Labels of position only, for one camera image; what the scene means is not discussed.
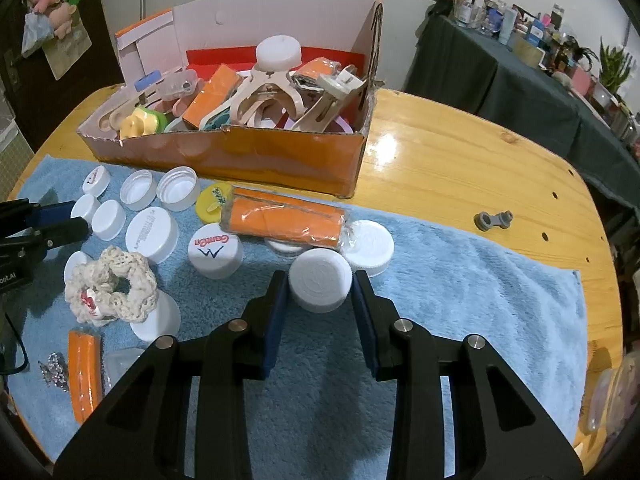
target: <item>white scrunchie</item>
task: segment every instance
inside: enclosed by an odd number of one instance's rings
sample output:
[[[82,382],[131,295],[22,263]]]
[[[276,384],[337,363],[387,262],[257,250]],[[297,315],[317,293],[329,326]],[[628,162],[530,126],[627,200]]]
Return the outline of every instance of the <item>white scrunchie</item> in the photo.
[[[120,278],[129,280],[128,294],[115,292]],[[142,254],[111,246],[98,260],[74,268],[65,287],[65,300],[79,323],[104,326],[114,319],[139,323],[156,308],[158,284]],[[89,307],[91,301],[97,308]]]

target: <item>door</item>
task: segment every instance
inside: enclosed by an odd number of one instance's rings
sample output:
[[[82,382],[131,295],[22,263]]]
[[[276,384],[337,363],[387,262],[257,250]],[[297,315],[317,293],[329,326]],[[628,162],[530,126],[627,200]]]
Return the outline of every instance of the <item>door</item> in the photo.
[[[85,97],[123,81],[101,0],[81,0],[78,10],[92,46],[56,81],[42,49],[26,59],[20,54],[25,4],[0,0],[0,78],[16,123],[34,152]]]

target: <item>dark green tablecloth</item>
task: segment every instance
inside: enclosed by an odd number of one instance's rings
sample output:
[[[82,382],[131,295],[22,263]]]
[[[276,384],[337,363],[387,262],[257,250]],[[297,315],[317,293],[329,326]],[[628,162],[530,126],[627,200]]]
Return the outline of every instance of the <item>dark green tablecloth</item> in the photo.
[[[640,166],[622,143],[583,102],[497,41],[433,16],[406,91],[533,140],[604,195],[640,212]]]

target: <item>table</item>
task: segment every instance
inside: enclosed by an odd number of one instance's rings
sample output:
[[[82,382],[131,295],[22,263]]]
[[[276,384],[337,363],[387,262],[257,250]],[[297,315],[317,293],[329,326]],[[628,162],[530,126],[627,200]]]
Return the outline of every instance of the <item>table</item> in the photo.
[[[13,197],[47,154],[96,160],[76,128],[114,90],[94,92],[68,115],[24,170]],[[588,406],[599,373],[622,359],[622,319],[609,246],[577,171],[532,141],[460,110],[397,91],[379,90],[376,98],[356,193],[348,202],[474,232],[544,264],[580,270],[588,312]],[[481,233],[475,227],[476,213],[506,209],[515,216],[510,229]],[[582,443],[588,469],[606,435],[585,436],[585,418],[575,444]]]
[[[542,70],[474,30],[432,16],[406,91],[500,124],[561,156],[640,214],[640,166],[592,111]]]

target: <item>silver screw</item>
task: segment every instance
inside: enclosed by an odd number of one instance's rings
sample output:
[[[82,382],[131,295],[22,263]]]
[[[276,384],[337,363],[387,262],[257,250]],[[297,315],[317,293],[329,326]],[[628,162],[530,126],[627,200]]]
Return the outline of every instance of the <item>silver screw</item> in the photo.
[[[161,335],[158,339],[156,339],[156,348],[161,350],[166,350],[167,348],[171,348],[174,344],[174,338],[170,335]]]
[[[466,342],[469,343],[469,346],[471,346],[471,348],[479,350],[481,348],[484,348],[486,339],[484,339],[484,337],[482,337],[481,335],[472,334],[466,338]]]
[[[398,332],[409,332],[414,327],[414,324],[408,319],[396,319],[394,322],[394,328],[398,330]]]
[[[242,332],[243,330],[246,330],[249,325],[244,319],[237,318],[229,321],[228,326],[231,332]]]

